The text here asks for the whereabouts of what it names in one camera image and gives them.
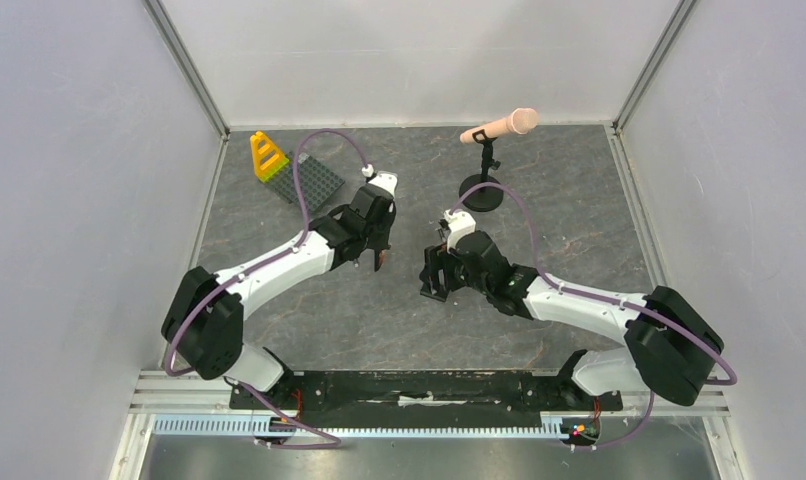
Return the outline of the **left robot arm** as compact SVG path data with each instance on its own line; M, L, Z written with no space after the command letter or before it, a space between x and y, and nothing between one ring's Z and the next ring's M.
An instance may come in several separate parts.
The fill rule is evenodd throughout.
M293 393L286 367L269 350L245 341L245 321L290 288L355 262L367 250L379 269L382 253L390 247L396 187L396 176L381 172L350 203L312 220L306 232L289 242L215 273L203 267L189 270L163 322L162 336L201 378L248 384L267 407L283 407Z

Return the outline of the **grey studded baseplate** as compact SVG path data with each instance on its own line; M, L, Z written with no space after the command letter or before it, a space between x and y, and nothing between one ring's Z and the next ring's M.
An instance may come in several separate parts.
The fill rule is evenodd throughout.
M299 157L299 176L304 202L310 213L323 207L345 183L342 177L306 153L301 153ZM299 206L288 156L285 157L285 163L263 184L286 202Z

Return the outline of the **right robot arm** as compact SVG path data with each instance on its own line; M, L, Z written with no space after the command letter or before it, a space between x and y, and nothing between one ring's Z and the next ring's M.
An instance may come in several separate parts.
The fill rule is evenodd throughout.
M556 392L570 408L627 390L691 406L722 358L723 340L676 290L617 293L545 277L510 262L480 230L453 246L426 248L419 279L422 295L438 301L468 288L504 315L559 322L617 342L616 349L578 351L566 362Z

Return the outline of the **yellow toy ladder block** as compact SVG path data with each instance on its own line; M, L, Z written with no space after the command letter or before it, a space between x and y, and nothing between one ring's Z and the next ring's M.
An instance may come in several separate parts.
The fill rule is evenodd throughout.
M253 172L261 183L269 183L290 163L288 156L262 131L250 136L249 146Z

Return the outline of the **pink microphone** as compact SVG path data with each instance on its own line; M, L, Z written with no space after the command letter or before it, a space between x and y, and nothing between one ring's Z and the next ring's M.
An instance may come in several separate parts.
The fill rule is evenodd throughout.
M470 128L462 132L463 144L484 144L505 135L525 135L539 123L539 114L533 108L517 108L506 117Z

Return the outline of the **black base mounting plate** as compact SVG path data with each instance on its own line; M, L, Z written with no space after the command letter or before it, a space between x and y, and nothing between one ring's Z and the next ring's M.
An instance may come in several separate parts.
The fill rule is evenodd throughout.
M619 394L592 397L569 378L527 370L306 370L265 394L316 428L536 427L543 412L620 411Z

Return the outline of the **black microphone stand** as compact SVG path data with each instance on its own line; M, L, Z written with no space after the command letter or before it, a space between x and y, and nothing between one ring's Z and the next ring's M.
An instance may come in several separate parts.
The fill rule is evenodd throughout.
M475 143L482 146L481 170L479 174L471 175L461 183L459 197L472 190L472 193L463 200L463 205L475 212L490 212L497 209L504 199L504 192L501 189L484 186L484 183L499 183L490 175L491 170L496 170L500 166L500 162L494 158L494 138L489 137L484 128L473 130L470 137Z

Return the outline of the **black battery cover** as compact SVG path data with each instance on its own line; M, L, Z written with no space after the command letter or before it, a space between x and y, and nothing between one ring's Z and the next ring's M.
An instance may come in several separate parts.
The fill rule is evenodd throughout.
M448 292L444 288L439 289L432 289L429 285L424 285L420 289L420 294L426 298L436 300L439 302L446 302L448 297Z

